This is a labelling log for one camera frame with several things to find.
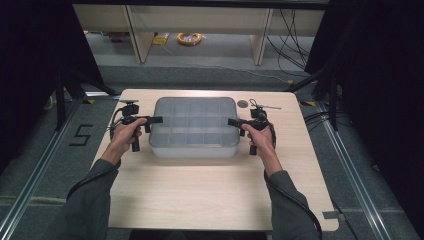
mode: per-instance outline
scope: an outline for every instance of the wooden table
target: wooden table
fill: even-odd
[[[308,199],[324,231],[335,231],[338,220],[324,219],[334,211],[321,169],[295,95],[282,92],[193,90],[125,90],[121,99],[139,100],[139,115],[153,116],[161,97],[253,98],[275,125],[276,151],[297,189]],[[237,107],[239,118],[251,119],[249,108]],[[96,159],[109,143],[107,132]],[[132,229],[269,231],[271,202],[263,179],[262,161],[249,155],[249,138],[241,137],[237,154],[224,159],[159,159],[140,137],[140,152],[127,152],[111,190],[109,226]]]

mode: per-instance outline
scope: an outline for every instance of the gray carpet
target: gray carpet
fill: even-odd
[[[208,90],[244,90],[244,91],[282,91],[287,84],[281,80],[252,75],[246,72],[228,69],[198,68],[140,68],[140,67],[100,67],[107,86],[117,91],[127,88],[158,89],[208,89]],[[288,76],[280,71],[253,71],[256,74],[272,75],[286,81],[295,82],[301,77]],[[310,93],[314,84],[298,91],[300,101],[311,100]],[[87,91],[95,91],[91,86],[84,86]],[[109,118],[116,105],[116,100],[96,100],[93,104],[79,107],[68,131],[57,150],[34,197],[43,197],[33,202],[26,210],[12,239],[38,239],[42,232],[59,211],[60,203],[69,189],[87,174],[105,132]],[[304,116],[316,113],[315,107],[301,107]],[[338,120],[349,124],[345,115],[338,115]],[[10,197],[19,194],[26,179],[31,174],[45,146],[53,135],[55,128],[55,110],[48,111],[37,124],[37,128],[28,138],[22,154],[11,162],[0,177],[0,214],[4,216]],[[92,125],[80,133],[91,137],[85,146],[70,146],[82,143],[84,139],[74,135],[81,124]],[[378,209],[382,211],[385,223],[393,239],[419,239],[402,212],[384,179],[370,168],[372,159],[353,127],[339,124],[339,133],[358,168]],[[325,131],[323,124],[317,125],[310,133],[324,179],[331,197],[345,212],[359,239],[375,239],[373,231],[352,190],[346,173]],[[127,239],[128,230],[111,229],[108,239]],[[345,222],[332,233],[324,233],[324,239],[354,239]]]

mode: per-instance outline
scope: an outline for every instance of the hand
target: hand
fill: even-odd
[[[114,165],[118,163],[122,155],[130,149],[131,144],[135,141],[133,137],[134,131],[137,133],[137,137],[141,136],[140,125],[146,122],[147,119],[138,118],[129,125],[119,124],[116,126],[112,141],[107,146],[101,158]]]
[[[257,147],[256,153],[262,159],[267,175],[271,176],[273,173],[283,170],[274,149],[269,126],[265,127],[262,131],[254,129],[249,124],[243,124],[241,127],[249,132],[247,134],[247,137],[251,139],[249,144]]]

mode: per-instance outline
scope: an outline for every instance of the sleeve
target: sleeve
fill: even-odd
[[[320,234],[310,216],[297,204],[288,200],[281,193],[273,188],[277,188],[292,196],[298,201],[308,206],[306,197],[296,190],[288,172],[279,171],[272,174],[267,180],[268,192],[272,205],[272,238],[280,239],[320,239]]]
[[[105,160],[97,160],[86,179],[106,172],[107,174],[79,187],[41,239],[106,239],[110,189],[118,175],[118,167]]]

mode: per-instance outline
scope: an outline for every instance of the floor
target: floor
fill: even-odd
[[[267,43],[264,60],[261,66],[253,64],[252,53],[250,51],[250,42],[247,36],[239,35],[208,35],[203,36],[202,41],[192,47],[179,45],[176,42],[176,34],[171,34],[165,46],[155,45],[150,49],[147,61],[143,64],[136,62],[131,43],[124,39],[120,43],[112,43],[107,36],[100,33],[89,33],[86,35],[92,48],[96,62],[101,67],[133,67],[135,69],[154,69],[157,67],[178,68],[211,68],[225,69],[233,74],[256,74],[258,71],[288,71],[291,74],[307,75],[300,72],[300,68],[287,59],[278,58],[278,54]],[[280,48],[282,39],[278,36],[271,36],[271,42]],[[313,43],[313,38],[299,38],[299,45],[306,51],[309,51]],[[296,44],[291,41],[290,46],[296,49]],[[294,60],[302,62],[300,54],[293,50],[287,50],[286,53]],[[276,76],[261,74],[259,77],[264,79],[276,79]],[[281,78],[277,76],[282,84],[287,84],[290,77]],[[298,99],[301,102],[311,101],[310,90],[314,83],[299,91]],[[113,109],[115,101],[99,101],[97,109],[92,112],[89,105],[82,104],[75,113],[74,123],[71,123],[63,142],[66,146],[75,141],[72,138],[81,123],[92,121],[96,114],[108,113]],[[304,116],[309,116],[317,112],[316,107],[301,106]],[[366,186],[370,198],[377,206],[378,212],[384,219],[385,226],[391,235],[391,239],[419,239],[411,227],[408,219],[399,207],[390,189],[385,184],[384,179],[377,171],[372,169],[372,158],[368,155],[365,147],[362,145],[360,137],[356,134],[354,127],[350,126],[348,116],[338,115],[340,118],[340,129],[338,134],[344,141],[344,146],[348,149],[349,156],[353,159],[355,167],[359,171],[361,181]],[[385,239],[376,235],[376,231],[370,227],[372,224],[364,215],[364,209],[358,201],[358,196],[352,189],[351,181],[347,176],[347,171],[341,164],[338,153],[328,135],[325,123],[320,119],[308,123],[311,140],[314,144],[324,178],[328,185],[329,193],[337,202],[337,205],[344,212],[344,217],[349,219],[353,229],[359,239]],[[55,125],[55,109],[46,111],[45,115],[39,120],[39,127],[28,136],[28,145],[31,150],[22,151],[21,155],[14,159],[8,169],[0,176],[0,214],[5,217],[13,204],[16,196],[21,193],[32,170],[36,167],[38,159],[44,153],[50,139],[54,137],[52,129]],[[42,232],[52,221],[55,214],[60,210],[64,203],[64,189],[70,189],[73,183],[77,182],[89,169],[100,137],[104,133],[103,127],[107,125],[107,120],[99,120],[94,124],[92,141],[87,144],[85,150],[81,153],[86,155],[84,161],[66,158],[68,151],[65,147],[59,147],[55,151],[55,157],[42,178],[40,186],[36,189],[28,208],[21,216],[20,222],[14,226],[15,232],[11,239],[33,239],[41,236]],[[75,164],[64,164],[59,160],[76,161]],[[108,239],[126,239],[128,231],[111,229]],[[325,233],[324,239],[354,239],[352,231],[346,222],[341,221],[340,228],[335,233]]]

